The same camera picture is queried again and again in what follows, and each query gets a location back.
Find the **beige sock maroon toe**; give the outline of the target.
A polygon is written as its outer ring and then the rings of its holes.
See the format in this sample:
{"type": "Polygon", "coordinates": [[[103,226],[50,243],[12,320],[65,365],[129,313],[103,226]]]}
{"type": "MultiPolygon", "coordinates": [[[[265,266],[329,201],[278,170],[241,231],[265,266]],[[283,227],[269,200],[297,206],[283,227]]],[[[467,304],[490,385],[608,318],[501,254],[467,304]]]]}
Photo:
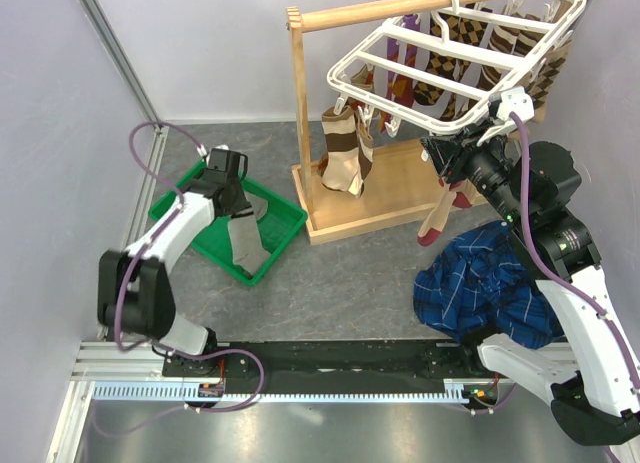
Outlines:
{"type": "Polygon", "coordinates": [[[421,246],[433,244],[445,228],[450,212],[453,209],[471,208],[477,195],[475,187],[468,180],[449,184],[440,178],[438,182],[442,187],[440,198],[418,231],[417,241],[421,246]]]}

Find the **green plastic tray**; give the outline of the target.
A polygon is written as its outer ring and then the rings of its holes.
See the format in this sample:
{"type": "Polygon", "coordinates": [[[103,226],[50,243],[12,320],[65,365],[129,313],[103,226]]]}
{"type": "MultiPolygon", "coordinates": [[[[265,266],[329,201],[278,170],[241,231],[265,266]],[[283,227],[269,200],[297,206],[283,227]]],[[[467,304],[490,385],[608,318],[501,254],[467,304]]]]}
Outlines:
{"type": "Polygon", "coordinates": [[[154,226],[142,237],[149,245],[143,258],[156,258],[170,271],[191,247],[238,281],[254,286],[302,229],[307,213],[250,178],[241,181],[247,198],[253,194],[268,202],[268,212],[257,224],[263,247],[270,257],[254,275],[250,275],[232,262],[227,229],[231,217],[216,217],[214,197],[205,193],[205,168],[205,163],[197,163],[179,180],[179,195],[169,191],[154,204],[150,210],[154,226]]]}

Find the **grey sock black stripes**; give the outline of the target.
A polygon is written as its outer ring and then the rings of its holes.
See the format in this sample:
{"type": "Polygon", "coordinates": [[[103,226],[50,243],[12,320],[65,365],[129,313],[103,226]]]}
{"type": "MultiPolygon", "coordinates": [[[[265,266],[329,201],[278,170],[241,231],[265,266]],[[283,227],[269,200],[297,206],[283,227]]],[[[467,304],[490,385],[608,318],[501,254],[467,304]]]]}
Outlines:
{"type": "Polygon", "coordinates": [[[233,264],[254,275],[269,259],[270,253],[263,247],[253,208],[232,215],[227,229],[233,264]]]}

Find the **beige sock maroon purple stripes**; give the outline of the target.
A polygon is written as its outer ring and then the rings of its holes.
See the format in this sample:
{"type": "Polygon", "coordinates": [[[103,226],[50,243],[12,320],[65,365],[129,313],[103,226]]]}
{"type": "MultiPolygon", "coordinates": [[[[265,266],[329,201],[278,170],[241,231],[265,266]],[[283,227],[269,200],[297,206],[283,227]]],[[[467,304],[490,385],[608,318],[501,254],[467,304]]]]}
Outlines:
{"type": "Polygon", "coordinates": [[[358,109],[363,103],[349,97],[339,113],[327,109],[321,118],[326,152],[318,166],[325,188],[359,198],[373,164],[373,138],[358,109]]]}

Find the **white plastic clip hanger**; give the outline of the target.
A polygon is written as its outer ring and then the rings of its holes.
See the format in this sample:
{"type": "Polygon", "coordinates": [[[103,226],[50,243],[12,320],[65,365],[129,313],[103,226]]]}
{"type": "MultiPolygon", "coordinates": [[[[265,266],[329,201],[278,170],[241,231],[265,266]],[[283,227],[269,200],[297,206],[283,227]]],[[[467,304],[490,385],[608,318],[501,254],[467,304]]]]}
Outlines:
{"type": "Polygon", "coordinates": [[[524,120],[541,119],[587,0],[536,1],[536,13],[522,12],[525,0],[501,10],[457,1],[387,19],[329,70],[338,98],[327,114],[377,119],[390,136],[403,122],[449,135],[501,96],[524,107],[524,120]]]}

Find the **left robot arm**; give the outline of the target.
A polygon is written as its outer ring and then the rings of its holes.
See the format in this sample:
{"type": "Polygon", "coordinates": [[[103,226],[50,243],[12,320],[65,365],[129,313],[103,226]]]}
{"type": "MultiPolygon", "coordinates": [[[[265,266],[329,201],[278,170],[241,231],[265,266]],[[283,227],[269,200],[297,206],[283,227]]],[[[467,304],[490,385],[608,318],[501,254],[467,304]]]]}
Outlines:
{"type": "Polygon", "coordinates": [[[221,217],[251,208],[242,181],[246,155],[213,148],[204,167],[180,187],[165,214],[125,249],[108,250],[99,260],[97,316],[113,330],[122,351],[149,342],[185,356],[185,365],[208,376],[219,365],[213,331],[178,314],[170,273],[192,241],[221,217]]]}

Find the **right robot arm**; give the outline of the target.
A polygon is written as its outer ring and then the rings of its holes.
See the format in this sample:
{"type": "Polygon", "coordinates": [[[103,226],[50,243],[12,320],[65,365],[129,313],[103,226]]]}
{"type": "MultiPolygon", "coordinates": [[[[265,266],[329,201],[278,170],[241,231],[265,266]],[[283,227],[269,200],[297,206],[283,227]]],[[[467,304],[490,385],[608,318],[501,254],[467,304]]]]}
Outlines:
{"type": "Polygon", "coordinates": [[[583,446],[639,434],[639,360],[609,300],[601,257],[568,209],[581,184],[571,153],[471,128],[421,139],[442,184],[478,191],[498,219],[455,237],[414,281],[418,320],[456,340],[467,375],[487,370],[544,401],[583,446]]]}

